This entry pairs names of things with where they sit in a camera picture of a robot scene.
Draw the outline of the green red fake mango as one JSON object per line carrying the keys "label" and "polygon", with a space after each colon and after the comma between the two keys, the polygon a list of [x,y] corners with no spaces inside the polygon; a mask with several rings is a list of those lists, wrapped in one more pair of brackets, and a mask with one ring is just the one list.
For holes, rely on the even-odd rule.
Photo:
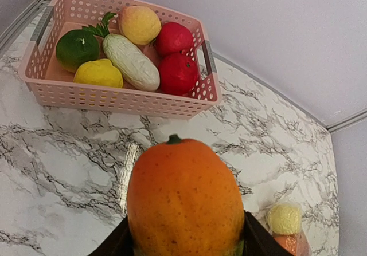
{"label": "green red fake mango", "polygon": [[173,134],[136,161],[127,191],[135,255],[242,255],[245,212],[232,171]]}

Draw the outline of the yellow fake pear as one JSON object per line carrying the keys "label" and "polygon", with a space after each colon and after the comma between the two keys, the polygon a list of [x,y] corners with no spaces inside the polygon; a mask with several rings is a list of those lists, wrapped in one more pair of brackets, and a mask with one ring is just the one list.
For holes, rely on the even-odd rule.
{"label": "yellow fake pear", "polygon": [[113,66],[107,58],[83,63],[77,69],[73,82],[112,88],[123,87],[123,77],[120,70]]}

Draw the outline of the green fake vegetable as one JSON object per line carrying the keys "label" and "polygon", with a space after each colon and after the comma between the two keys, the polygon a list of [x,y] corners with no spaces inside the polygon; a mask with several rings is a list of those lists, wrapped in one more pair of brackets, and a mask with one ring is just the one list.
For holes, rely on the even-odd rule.
{"label": "green fake vegetable", "polygon": [[71,30],[65,33],[56,45],[56,58],[67,71],[75,73],[85,62],[99,57],[99,42],[85,30]]}

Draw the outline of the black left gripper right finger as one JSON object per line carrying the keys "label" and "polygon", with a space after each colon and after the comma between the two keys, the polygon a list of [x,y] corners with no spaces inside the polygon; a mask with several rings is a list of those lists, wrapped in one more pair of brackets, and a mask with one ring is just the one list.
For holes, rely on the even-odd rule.
{"label": "black left gripper right finger", "polygon": [[243,256],[292,256],[250,212],[244,214]]}

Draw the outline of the white fake cabbage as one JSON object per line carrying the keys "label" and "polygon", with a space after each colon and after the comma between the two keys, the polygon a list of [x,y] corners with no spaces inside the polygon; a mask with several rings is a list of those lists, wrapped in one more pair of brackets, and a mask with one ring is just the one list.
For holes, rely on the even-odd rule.
{"label": "white fake cabbage", "polygon": [[114,16],[114,13],[107,12],[95,26],[87,25],[82,29],[103,38],[103,52],[120,70],[124,80],[139,90],[156,91],[160,85],[157,67],[128,38],[121,34],[110,33],[108,24]]}

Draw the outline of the clear zip top bag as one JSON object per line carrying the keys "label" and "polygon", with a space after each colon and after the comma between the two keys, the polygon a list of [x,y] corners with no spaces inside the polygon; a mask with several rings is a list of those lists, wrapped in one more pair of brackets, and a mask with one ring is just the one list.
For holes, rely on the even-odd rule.
{"label": "clear zip top bag", "polygon": [[272,239],[291,255],[311,255],[311,248],[302,227],[301,204],[293,199],[266,201],[256,214]]}

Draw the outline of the orange fake fruit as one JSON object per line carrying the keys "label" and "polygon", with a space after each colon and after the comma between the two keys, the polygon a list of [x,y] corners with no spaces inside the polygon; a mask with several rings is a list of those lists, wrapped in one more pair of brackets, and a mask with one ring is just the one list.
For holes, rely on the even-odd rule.
{"label": "orange fake fruit", "polygon": [[278,235],[274,238],[282,248],[287,250],[292,255],[297,252],[297,238],[294,235]]}

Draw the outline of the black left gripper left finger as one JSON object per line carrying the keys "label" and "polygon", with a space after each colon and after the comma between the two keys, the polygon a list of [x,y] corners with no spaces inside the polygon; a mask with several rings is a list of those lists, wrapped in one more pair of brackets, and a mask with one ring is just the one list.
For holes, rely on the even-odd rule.
{"label": "black left gripper left finger", "polygon": [[133,241],[126,216],[91,256],[133,256]]}

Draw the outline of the peach coloured fake fruit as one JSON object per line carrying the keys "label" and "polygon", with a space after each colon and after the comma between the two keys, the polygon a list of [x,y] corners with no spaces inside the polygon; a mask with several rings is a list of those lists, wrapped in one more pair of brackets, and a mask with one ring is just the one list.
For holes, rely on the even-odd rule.
{"label": "peach coloured fake fruit", "polygon": [[133,44],[148,45],[161,28],[158,16],[149,7],[128,6],[119,14],[119,30]]}

